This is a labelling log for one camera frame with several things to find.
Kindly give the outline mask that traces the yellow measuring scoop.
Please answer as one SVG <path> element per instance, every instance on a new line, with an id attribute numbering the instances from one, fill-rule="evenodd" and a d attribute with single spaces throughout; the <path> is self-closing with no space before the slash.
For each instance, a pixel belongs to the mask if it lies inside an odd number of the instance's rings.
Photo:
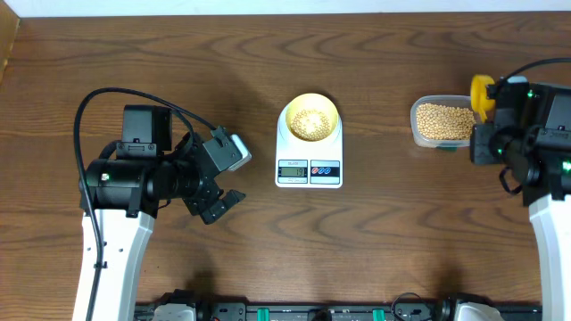
<path id="1" fill-rule="evenodd" d="M 476 74 L 471 80 L 471 108 L 483 123 L 488 120 L 488 114 L 495 109 L 495 101 L 488 97 L 488 87 L 494 84 L 493 78 L 488 75 Z"/>

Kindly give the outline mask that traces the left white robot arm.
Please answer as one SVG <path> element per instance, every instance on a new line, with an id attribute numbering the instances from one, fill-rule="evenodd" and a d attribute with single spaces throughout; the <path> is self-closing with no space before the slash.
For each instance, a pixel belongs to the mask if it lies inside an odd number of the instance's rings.
<path id="1" fill-rule="evenodd" d="M 245 197 L 215 181 L 251 159 L 241 138 L 218 127 L 209 141 L 188 132 L 174 145 L 175 114 L 166 107 L 126 106 L 122 138 L 102 150 L 79 184 L 84 250 L 76 320 L 134 317 L 142 258 L 161 207 L 180 199 L 210 225 Z"/>

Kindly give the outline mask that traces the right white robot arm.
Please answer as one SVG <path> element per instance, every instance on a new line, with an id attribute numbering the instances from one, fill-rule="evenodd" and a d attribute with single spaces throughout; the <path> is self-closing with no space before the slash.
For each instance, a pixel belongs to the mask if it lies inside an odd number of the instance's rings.
<path id="1" fill-rule="evenodd" d="M 476 75 L 470 137 L 475 165 L 501 164 L 502 188 L 521 195 L 540 257 L 542 317 L 570 318 L 570 90 L 524 77 Z"/>

